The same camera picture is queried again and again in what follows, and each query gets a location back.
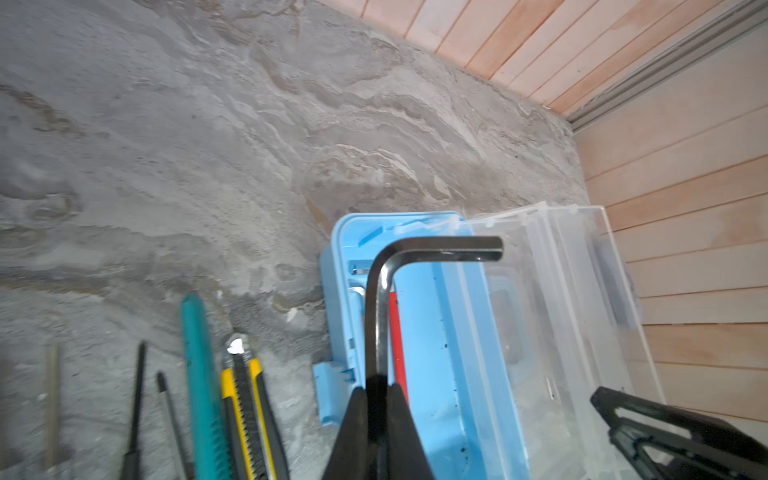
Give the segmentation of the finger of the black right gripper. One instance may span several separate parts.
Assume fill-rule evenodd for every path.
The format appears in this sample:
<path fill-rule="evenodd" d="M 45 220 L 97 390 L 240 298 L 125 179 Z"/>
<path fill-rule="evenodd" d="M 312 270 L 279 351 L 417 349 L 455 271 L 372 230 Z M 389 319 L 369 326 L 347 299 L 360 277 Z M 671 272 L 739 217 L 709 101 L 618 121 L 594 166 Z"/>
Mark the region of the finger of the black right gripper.
<path fill-rule="evenodd" d="M 642 479 L 767 477 L 767 447 L 723 420 L 606 387 L 590 402 Z"/>

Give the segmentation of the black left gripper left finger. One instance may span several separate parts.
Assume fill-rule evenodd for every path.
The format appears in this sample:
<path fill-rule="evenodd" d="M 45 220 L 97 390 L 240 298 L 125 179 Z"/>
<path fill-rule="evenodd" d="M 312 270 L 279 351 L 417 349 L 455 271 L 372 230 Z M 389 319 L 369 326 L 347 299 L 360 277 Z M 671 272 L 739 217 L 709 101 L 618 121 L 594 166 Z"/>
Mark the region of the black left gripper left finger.
<path fill-rule="evenodd" d="M 368 405 L 366 391 L 355 388 L 347 405 L 323 480 L 367 478 Z"/>

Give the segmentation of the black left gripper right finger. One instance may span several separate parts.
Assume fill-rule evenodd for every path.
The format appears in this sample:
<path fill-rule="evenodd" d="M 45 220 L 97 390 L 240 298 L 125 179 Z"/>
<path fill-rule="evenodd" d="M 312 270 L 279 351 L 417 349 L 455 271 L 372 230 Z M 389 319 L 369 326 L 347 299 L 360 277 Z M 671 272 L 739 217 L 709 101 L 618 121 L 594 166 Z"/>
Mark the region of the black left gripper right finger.
<path fill-rule="evenodd" d="M 400 385 L 387 388 L 387 478 L 434 479 Z"/>

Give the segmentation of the red handled tool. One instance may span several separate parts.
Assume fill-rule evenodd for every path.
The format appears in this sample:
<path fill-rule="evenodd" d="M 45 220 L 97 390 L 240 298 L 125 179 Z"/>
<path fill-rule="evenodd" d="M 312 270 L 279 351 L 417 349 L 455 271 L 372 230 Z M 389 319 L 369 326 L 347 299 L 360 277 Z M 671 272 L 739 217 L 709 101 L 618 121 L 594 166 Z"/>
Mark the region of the red handled tool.
<path fill-rule="evenodd" d="M 409 402 L 401 318 L 399 312 L 398 295 L 396 291 L 391 291 L 389 294 L 389 312 L 395 382 L 403 390 L 405 401 Z"/>

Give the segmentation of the blue clear-lid tool box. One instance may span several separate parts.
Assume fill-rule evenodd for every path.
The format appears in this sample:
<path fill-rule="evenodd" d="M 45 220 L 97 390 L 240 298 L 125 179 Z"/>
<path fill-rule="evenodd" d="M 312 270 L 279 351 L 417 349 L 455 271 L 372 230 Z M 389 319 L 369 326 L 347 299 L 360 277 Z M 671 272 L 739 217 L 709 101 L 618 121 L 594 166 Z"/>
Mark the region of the blue clear-lid tool box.
<path fill-rule="evenodd" d="M 665 399 L 601 206 L 539 203 L 356 213 L 320 255 L 332 357 L 313 368 L 319 418 L 341 423 L 365 383 L 370 267 L 409 237 L 496 236 L 501 260 L 417 263 L 394 277 L 409 406 L 439 479 L 632 479 L 591 405 L 599 387 Z"/>

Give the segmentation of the black hex key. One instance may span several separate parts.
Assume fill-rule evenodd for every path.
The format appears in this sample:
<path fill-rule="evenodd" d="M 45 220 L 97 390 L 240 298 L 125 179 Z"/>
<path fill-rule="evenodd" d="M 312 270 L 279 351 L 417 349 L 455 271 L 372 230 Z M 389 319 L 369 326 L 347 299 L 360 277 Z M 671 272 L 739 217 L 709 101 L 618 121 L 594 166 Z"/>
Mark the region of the black hex key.
<path fill-rule="evenodd" d="M 496 262 L 503 242 L 495 236 L 412 237 L 385 247 L 369 272 L 365 307 L 368 477 L 387 478 L 387 388 L 389 375 L 389 294 L 400 268 L 414 263 Z"/>

